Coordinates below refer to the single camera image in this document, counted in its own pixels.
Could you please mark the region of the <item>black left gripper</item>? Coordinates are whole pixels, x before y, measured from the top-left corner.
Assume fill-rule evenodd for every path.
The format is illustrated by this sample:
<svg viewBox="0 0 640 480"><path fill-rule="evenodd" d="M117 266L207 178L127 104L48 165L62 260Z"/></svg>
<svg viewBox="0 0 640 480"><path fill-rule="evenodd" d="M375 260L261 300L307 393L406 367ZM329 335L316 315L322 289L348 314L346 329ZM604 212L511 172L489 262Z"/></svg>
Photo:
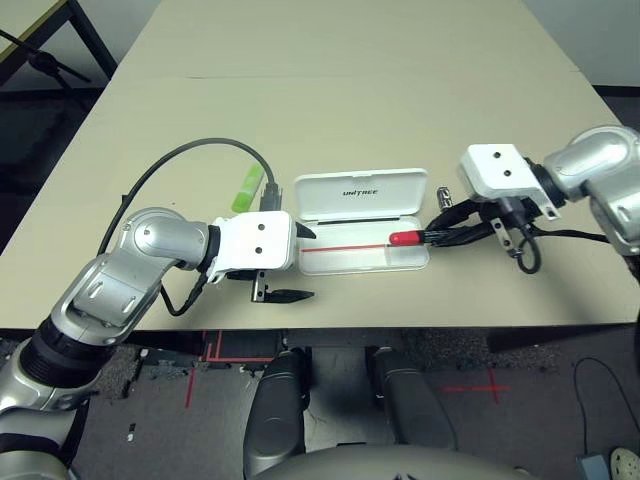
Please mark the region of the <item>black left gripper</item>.
<svg viewBox="0 0 640 480"><path fill-rule="evenodd" d="M296 222L296 237L300 239L316 239L316 234L302 223ZM267 284L266 272L263 270L236 270L226 273L226 278L237 281L251 281L251 301L254 303L291 304L310 299L314 292L294 289L271 290Z"/></svg>

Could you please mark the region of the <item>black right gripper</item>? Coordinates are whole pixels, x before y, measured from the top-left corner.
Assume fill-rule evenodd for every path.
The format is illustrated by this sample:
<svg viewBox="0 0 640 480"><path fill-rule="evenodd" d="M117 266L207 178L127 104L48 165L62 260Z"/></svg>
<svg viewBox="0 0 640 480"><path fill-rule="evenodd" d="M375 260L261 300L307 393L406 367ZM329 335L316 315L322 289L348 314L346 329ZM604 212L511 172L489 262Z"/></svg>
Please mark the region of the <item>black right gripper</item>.
<svg viewBox="0 0 640 480"><path fill-rule="evenodd" d="M476 213L484 222L462 226ZM527 230L528 225L540 215L538 206L529 198L504 197L484 203L467 199L444 210L432 220L429 230L423 231L424 242L434 247L456 247L496 234L510 256L520 256L522 248L512 240L510 231Z"/></svg>

